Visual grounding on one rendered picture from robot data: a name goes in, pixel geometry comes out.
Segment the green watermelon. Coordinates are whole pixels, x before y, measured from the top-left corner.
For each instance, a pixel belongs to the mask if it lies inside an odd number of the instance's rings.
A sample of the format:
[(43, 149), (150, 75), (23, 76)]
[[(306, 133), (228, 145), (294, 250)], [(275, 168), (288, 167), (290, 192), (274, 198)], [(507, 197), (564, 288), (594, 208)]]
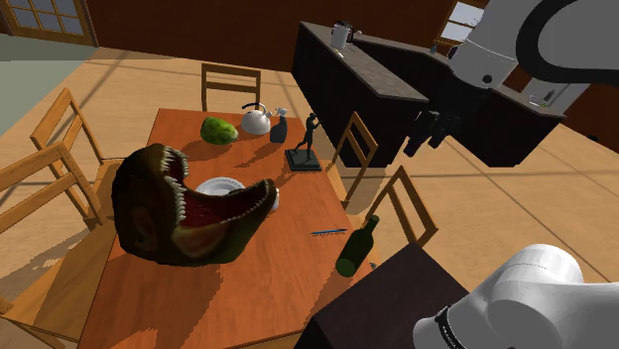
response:
[(209, 144), (231, 144), (238, 136), (238, 131), (231, 123), (216, 117), (206, 117), (200, 127), (201, 139)]

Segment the white plate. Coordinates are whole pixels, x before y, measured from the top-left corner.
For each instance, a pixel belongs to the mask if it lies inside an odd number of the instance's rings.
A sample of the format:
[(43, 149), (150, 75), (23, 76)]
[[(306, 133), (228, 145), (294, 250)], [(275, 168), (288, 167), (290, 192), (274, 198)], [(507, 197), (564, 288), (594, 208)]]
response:
[[(258, 182), (248, 184), (247, 187), (254, 186), (257, 183)], [(218, 176), (218, 177), (213, 177), (211, 179), (208, 179), (205, 182), (201, 183), (195, 189), (195, 191), (202, 193), (202, 194), (211, 195), (211, 196), (225, 196), (232, 191), (243, 190), (247, 187), (241, 181), (235, 178), (227, 177), (227, 176)], [(275, 201), (270, 207), (271, 210), (276, 210), (278, 208), (279, 198), (280, 198), (279, 189), (276, 188), (276, 197), (275, 197)], [(236, 206), (239, 209), (243, 207), (246, 209), (250, 209), (253, 207), (252, 205), (249, 205), (250, 203), (251, 202), (249, 201), (247, 202), (239, 201), (237, 202)]]

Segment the wooden glazed door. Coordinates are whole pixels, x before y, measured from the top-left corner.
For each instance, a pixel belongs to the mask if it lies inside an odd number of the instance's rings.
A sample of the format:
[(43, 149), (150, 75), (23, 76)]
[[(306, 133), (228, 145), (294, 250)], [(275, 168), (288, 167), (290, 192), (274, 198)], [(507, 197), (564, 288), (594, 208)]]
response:
[(10, 35), (97, 47), (85, 0), (0, 0)]

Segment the brown dinosaur head toy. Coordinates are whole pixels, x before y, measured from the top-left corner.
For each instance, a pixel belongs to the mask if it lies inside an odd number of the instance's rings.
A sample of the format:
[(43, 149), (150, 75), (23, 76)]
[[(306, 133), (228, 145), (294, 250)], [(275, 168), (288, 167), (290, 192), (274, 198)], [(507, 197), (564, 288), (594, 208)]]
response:
[(120, 246), (161, 265), (197, 267), (237, 259), (277, 200), (270, 178), (210, 195), (188, 188), (187, 155), (153, 144), (127, 157), (111, 199)]

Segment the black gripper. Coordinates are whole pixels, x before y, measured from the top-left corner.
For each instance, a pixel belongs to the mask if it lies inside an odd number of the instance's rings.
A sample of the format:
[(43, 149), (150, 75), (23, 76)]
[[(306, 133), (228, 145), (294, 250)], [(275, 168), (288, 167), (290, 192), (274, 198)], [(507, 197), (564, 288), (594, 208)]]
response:
[(423, 111), (415, 120), (404, 153), (413, 157), (428, 139), (429, 146), (436, 149), (446, 136), (453, 134), (477, 109), (488, 93), (487, 88), (450, 76), (432, 100), (432, 110)]

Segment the wooden chair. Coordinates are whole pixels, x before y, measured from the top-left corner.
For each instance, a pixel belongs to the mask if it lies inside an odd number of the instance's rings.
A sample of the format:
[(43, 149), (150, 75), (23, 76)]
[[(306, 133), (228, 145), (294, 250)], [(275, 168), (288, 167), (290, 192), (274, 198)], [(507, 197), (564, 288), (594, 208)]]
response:
[(1, 213), (0, 234), (73, 185), (82, 191), (97, 225), (15, 300), (0, 296), (0, 317), (52, 349), (65, 349), (66, 341), (77, 343), (82, 335), (116, 236), (114, 223), (63, 142), (0, 170), (0, 190), (57, 161), (68, 173)]
[(102, 205), (103, 214), (107, 218), (112, 218), (113, 208), (111, 200), (111, 184), (115, 177), (116, 171), (122, 163), (122, 159), (112, 160), (103, 158), (91, 129), (83, 117), (78, 105), (75, 103), (68, 88), (64, 88), (59, 94), (56, 101), (53, 103), (51, 108), (30, 136), (30, 139), (38, 150), (45, 148), (50, 141), (54, 129), (68, 108), (73, 111), (74, 117), (70, 122), (68, 130), (63, 136), (62, 141), (70, 150), (79, 132), (84, 132), (90, 146), (93, 149), (94, 155), (99, 162), (99, 168), (97, 170), (97, 176), (94, 181), (93, 189)]
[[(261, 101), (262, 72), (260, 70), (203, 62), (200, 65), (200, 72), (201, 72), (201, 79), (200, 79), (201, 108), (203, 111), (207, 110), (207, 90), (208, 89), (254, 93), (255, 102), (259, 103)], [(255, 79), (255, 84), (253, 86), (250, 86), (250, 85), (242, 85), (242, 84), (209, 81), (207, 79), (207, 74), (209, 72), (226, 74), (226, 75), (253, 77)]]
[[(363, 152), (363, 149), (360, 147), (359, 142), (355, 138), (355, 134), (352, 132), (352, 128), (355, 128), (358, 131), (359, 135), (362, 137), (363, 143), (367, 146), (369, 150), (368, 154), (365, 154)], [(341, 176), (339, 175), (335, 167), (335, 162), (338, 159), (338, 156), (340, 155), (341, 149), (345, 142), (348, 142), (350, 144), (355, 156), (360, 162), (361, 168), (351, 187), (348, 189), (346, 194), (343, 194), (344, 186), (341, 180)], [(329, 162), (322, 162), (322, 164), (325, 165), (325, 173), (327, 174), (331, 184), (333, 185), (337, 196), (340, 198), (340, 203), (343, 209), (347, 208), (353, 193), (358, 187), (360, 181), (363, 179), (369, 164), (371, 163), (374, 155), (376, 154), (377, 149), (378, 143), (375, 141), (372, 134), (369, 132), (357, 112), (353, 111), (349, 122), (343, 131), (342, 137), (335, 149), (332, 159)]]
[[(397, 181), (400, 181), (402, 183), (408, 198), (415, 207), (417, 215), (419, 216), (423, 226), (425, 227), (424, 233), (419, 236), (417, 236), (414, 232), (413, 226), (405, 212), (404, 206), (395, 189)], [(398, 167), (398, 169), (395, 171), (395, 173), (377, 195), (365, 216), (349, 215), (349, 218), (352, 220), (353, 227), (363, 227), (369, 221), (369, 218), (375, 213), (379, 204), (386, 196), (390, 198), (394, 206), (396, 215), (399, 219), (400, 225), (403, 228), (408, 242), (411, 244), (417, 244), (420, 248), (423, 248), (427, 244), (427, 242), (433, 237), (433, 235), (438, 231), (438, 228), (435, 225), (431, 214), (427, 210), (417, 189), (412, 183), (410, 176), (407, 174), (403, 166)]]

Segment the white kettle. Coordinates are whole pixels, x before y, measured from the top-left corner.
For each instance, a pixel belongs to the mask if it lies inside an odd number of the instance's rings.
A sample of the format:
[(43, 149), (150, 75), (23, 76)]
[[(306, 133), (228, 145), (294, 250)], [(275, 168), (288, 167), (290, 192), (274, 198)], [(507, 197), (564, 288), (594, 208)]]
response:
[(252, 135), (265, 135), (271, 130), (272, 113), (262, 103), (254, 102), (242, 106), (243, 109), (250, 106), (259, 106), (260, 110), (250, 110), (242, 118), (241, 128)]

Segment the dark kitchen counter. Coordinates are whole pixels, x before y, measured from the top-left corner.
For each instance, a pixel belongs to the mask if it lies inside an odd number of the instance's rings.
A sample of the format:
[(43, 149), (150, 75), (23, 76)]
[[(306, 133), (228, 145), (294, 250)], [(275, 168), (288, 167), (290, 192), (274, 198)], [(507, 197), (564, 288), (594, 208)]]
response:
[[(337, 51), (330, 38), (330, 28), (300, 23), (292, 74), (332, 145), (356, 111), (378, 143), (370, 165), (384, 168), (418, 115), (432, 108), (444, 81), (455, 75), (445, 57), (425, 48), (359, 35)], [(488, 90), (451, 137), (488, 167), (514, 167), (564, 117), (505, 86)]]

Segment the black human figure statue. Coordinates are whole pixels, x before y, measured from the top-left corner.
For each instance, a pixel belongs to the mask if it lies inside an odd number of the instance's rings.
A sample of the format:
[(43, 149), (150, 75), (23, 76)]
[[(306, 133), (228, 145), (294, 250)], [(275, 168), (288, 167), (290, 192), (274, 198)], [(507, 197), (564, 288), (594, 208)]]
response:
[(314, 113), (306, 120), (306, 132), (304, 138), (293, 149), (285, 150), (285, 155), (290, 169), (293, 172), (319, 172), (321, 170), (319, 160), (311, 149), (313, 131), (320, 125)]

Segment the dark robot stand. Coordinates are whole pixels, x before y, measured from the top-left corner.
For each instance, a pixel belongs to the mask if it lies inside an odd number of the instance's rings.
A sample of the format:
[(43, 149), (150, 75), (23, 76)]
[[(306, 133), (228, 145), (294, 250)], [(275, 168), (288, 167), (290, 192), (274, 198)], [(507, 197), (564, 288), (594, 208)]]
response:
[(467, 294), (409, 244), (316, 313), (294, 349), (415, 349), (416, 322)]

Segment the dark spray bottle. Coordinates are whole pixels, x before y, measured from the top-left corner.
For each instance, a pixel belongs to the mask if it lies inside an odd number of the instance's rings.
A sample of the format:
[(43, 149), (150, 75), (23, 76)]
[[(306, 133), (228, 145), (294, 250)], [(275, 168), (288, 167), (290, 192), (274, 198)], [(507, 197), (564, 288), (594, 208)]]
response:
[(283, 107), (277, 108), (277, 115), (279, 116), (279, 123), (272, 127), (270, 131), (270, 142), (283, 144), (286, 141), (288, 134), (287, 114), (288, 110)]

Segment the green wine bottle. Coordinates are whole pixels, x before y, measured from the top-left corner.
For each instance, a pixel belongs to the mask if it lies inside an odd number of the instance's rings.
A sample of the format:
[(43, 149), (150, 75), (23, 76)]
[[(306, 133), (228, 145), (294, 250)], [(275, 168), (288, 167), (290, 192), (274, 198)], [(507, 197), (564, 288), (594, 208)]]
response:
[(335, 269), (340, 275), (350, 278), (356, 273), (373, 248), (372, 233), (379, 221), (377, 215), (372, 215), (363, 227), (349, 236), (335, 263)]

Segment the orange wooden dining table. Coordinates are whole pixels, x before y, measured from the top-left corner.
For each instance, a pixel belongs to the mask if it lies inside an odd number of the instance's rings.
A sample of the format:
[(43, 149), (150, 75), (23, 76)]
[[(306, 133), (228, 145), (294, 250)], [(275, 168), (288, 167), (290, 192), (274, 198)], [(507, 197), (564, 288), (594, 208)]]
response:
[[(248, 185), (272, 179), (279, 206), (243, 253), (223, 265), (184, 268), (110, 252), (77, 349), (226, 349), (301, 330), (308, 318), (346, 291), (335, 270), (352, 226), (324, 172), (293, 173), (285, 150), (305, 127), (289, 122), (283, 144), (241, 133), (217, 147), (203, 142), (201, 111), (162, 109), (150, 141), (189, 157), (187, 185), (216, 176)], [(312, 236), (319, 230), (343, 233)]]

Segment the window with wooden frame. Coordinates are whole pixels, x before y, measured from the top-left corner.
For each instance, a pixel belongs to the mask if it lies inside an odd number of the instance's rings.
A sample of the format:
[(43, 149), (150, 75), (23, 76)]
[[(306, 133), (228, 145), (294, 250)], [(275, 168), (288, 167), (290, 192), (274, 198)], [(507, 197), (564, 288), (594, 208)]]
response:
[(441, 45), (461, 44), (481, 20), (486, 5), (486, 0), (452, 0), (434, 42)]

